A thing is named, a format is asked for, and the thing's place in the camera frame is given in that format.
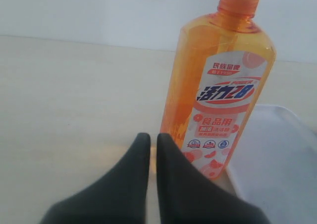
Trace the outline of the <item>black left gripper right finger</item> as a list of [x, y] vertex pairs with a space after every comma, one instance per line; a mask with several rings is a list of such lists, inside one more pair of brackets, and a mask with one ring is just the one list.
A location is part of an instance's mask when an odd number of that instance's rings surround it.
[[269, 223], [261, 209], [202, 175], [166, 133], [157, 137], [157, 189], [163, 224]]

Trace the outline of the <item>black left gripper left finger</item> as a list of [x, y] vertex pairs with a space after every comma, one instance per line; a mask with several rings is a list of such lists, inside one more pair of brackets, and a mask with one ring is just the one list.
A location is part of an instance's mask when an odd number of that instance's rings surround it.
[[144, 224], [151, 139], [137, 134], [118, 163], [84, 190], [55, 203], [43, 224]]

